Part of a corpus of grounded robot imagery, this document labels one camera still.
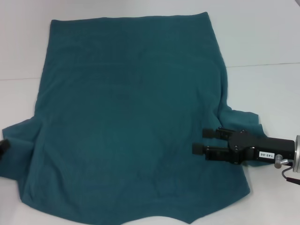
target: black object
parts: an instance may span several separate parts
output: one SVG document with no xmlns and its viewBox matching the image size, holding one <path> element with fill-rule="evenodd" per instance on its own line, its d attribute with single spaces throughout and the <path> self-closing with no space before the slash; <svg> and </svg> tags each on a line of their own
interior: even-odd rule
<svg viewBox="0 0 300 225">
<path fill-rule="evenodd" d="M 275 163 L 275 156 L 278 154 L 282 155 L 284 159 L 294 159 L 295 155 L 294 141 L 256 137 L 246 130 L 236 132 L 219 127 L 216 131 L 204 129 L 202 135 L 203 138 L 217 138 L 228 141 L 227 148 L 193 143 L 193 154 L 205 154 L 206 160 L 227 161 L 233 164 L 241 164 L 246 160 Z"/>
<path fill-rule="evenodd" d="M 0 160 L 2 159 L 2 156 L 9 148 L 10 148 L 10 143 L 8 139 L 4 139 L 0 141 Z"/>
</svg>

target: teal cloth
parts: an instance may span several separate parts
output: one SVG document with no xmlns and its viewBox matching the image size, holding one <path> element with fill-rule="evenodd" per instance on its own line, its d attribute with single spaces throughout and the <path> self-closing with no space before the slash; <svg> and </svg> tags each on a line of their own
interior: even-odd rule
<svg viewBox="0 0 300 225">
<path fill-rule="evenodd" d="M 192 154 L 203 128 L 264 135 L 226 104 L 207 13 L 51 22 L 35 114 L 3 130 L 0 175 L 21 200 L 81 223 L 191 223 L 249 193 L 241 166 Z"/>
</svg>

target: robotic arm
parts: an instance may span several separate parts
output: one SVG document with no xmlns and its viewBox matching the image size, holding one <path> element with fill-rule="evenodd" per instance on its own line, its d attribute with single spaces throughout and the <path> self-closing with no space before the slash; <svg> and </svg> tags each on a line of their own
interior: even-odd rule
<svg viewBox="0 0 300 225">
<path fill-rule="evenodd" d="M 296 141 L 256 137 L 246 130 L 233 131 L 219 127 L 217 130 L 204 129 L 203 138 L 217 138 L 228 141 L 227 148 L 216 146 L 203 146 L 193 143 L 193 154 L 205 155 L 206 160 L 227 161 L 239 165 L 243 161 L 253 160 L 273 163 L 279 169 L 282 165 L 290 168 L 282 171 L 286 181 L 299 184 L 300 180 L 289 178 L 284 175 L 288 170 L 300 173 L 300 135 Z"/>
</svg>

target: white table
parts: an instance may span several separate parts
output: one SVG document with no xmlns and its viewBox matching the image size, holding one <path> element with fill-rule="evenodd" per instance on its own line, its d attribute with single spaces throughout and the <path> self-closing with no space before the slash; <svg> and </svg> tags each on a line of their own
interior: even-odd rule
<svg viewBox="0 0 300 225">
<path fill-rule="evenodd" d="M 300 7 L 294 0 L 2 0 L 0 128 L 33 115 L 52 19 L 192 15 L 208 11 L 228 66 L 228 104 L 260 115 L 266 134 L 300 135 Z M 245 167 L 251 194 L 195 225 L 299 223 L 300 187 L 272 165 Z M 288 173 L 300 179 L 300 174 Z M 21 203 L 15 181 L 0 178 L 0 225 L 74 225 Z M 185 224 L 149 217 L 130 225 Z"/>
</svg>

